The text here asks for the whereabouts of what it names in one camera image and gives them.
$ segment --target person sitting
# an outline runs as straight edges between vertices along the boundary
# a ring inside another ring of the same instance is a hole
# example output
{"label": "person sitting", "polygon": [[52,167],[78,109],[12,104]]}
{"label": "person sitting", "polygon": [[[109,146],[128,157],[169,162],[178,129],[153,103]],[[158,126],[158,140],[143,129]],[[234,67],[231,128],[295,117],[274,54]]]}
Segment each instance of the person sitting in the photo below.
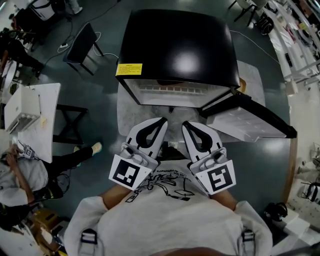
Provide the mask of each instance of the person sitting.
{"label": "person sitting", "polygon": [[19,40],[10,38],[11,33],[0,34],[0,75],[2,76],[9,58],[26,67],[32,67],[35,76],[38,78],[44,65],[26,53],[25,47]]}
{"label": "person sitting", "polygon": [[0,158],[0,203],[22,206],[35,201],[34,192],[44,188],[62,172],[101,152],[102,144],[75,148],[71,154],[53,156],[52,162],[20,157],[21,150],[13,144]]}
{"label": "person sitting", "polygon": [[16,20],[15,15],[13,13],[10,14],[9,20],[12,20],[11,27],[14,30],[21,30],[21,28],[17,25],[17,20]]}

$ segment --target person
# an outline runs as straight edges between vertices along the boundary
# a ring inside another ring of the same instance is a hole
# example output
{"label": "person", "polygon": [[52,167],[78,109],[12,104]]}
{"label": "person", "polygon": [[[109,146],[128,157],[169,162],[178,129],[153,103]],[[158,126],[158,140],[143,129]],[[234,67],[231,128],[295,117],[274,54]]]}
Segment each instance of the person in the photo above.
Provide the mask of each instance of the person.
{"label": "person", "polygon": [[21,30],[21,28],[17,25],[17,20],[16,20],[15,15],[13,13],[11,13],[9,15],[9,20],[12,20],[11,27],[14,30]]}
{"label": "person", "polygon": [[26,67],[32,67],[35,76],[38,78],[44,65],[26,53],[26,49],[19,40],[10,38],[10,33],[0,34],[0,75],[2,76],[9,58]]}
{"label": "person", "polygon": [[66,2],[71,8],[72,14],[74,15],[80,13],[83,10],[83,8],[79,6],[78,0],[67,0]]}
{"label": "person", "polygon": [[[272,234],[249,203],[227,190],[208,196],[188,163],[164,160],[135,191],[116,184],[83,199],[64,235],[67,254],[269,256]],[[81,242],[87,229],[94,250]]]}
{"label": "person", "polygon": [[92,147],[76,147],[73,153],[53,156],[52,162],[48,163],[19,157],[21,150],[13,144],[0,160],[0,203],[7,207],[31,204],[35,201],[35,192],[44,188],[49,181],[101,150],[100,142]]}

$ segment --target sneaker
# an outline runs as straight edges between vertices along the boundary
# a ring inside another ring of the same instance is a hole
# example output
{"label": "sneaker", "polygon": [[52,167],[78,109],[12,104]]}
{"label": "sneaker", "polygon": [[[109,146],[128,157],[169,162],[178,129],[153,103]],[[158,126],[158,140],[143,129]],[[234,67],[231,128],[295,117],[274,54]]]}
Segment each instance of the sneaker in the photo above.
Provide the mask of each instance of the sneaker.
{"label": "sneaker", "polygon": [[83,8],[80,7],[77,11],[74,12],[74,14],[76,15],[76,14],[80,13],[82,10],[83,10]]}
{"label": "sneaker", "polygon": [[102,150],[102,144],[100,142],[97,142],[96,144],[94,144],[92,147],[92,156],[94,156],[97,153],[100,153]]}
{"label": "sneaker", "polygon": [[35,77],[36,78],[39,78],[40,74],[41,74],[41,71],[44,69],[45,65],[43,65],[41,63],[41,66],[38,68],[38,69],[34,69],[35,70]]}
{"label": "sneaker", "polygon": [[80,148],[78,146],[75,146],[73,149],[73,153],[77,152],[78,150],[80,150]]}

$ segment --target bag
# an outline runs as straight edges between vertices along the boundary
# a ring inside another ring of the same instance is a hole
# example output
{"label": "bag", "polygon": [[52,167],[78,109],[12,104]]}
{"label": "bag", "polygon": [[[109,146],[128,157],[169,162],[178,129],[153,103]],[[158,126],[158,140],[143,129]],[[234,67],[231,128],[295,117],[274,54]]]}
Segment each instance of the bag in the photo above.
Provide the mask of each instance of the bag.
{"label": "bag", "polygon": [[275,27],[274,21],[265,13],[261,15],[261,18],[254,25],[261,31],[262,35],[269,34]]}

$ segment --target yellow warning label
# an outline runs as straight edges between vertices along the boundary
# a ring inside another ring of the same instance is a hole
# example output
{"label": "yellow warning label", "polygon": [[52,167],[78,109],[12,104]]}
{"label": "yellow warning label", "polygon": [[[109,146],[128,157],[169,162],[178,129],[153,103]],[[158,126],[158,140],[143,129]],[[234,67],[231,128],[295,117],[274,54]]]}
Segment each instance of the yellow warning label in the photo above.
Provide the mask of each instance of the yellow warning label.
{"label": "yellow warning label", "polygon": [[141,75],[142,63],[141,64],[119,64],[116,69],[116,76],[125,75]]}

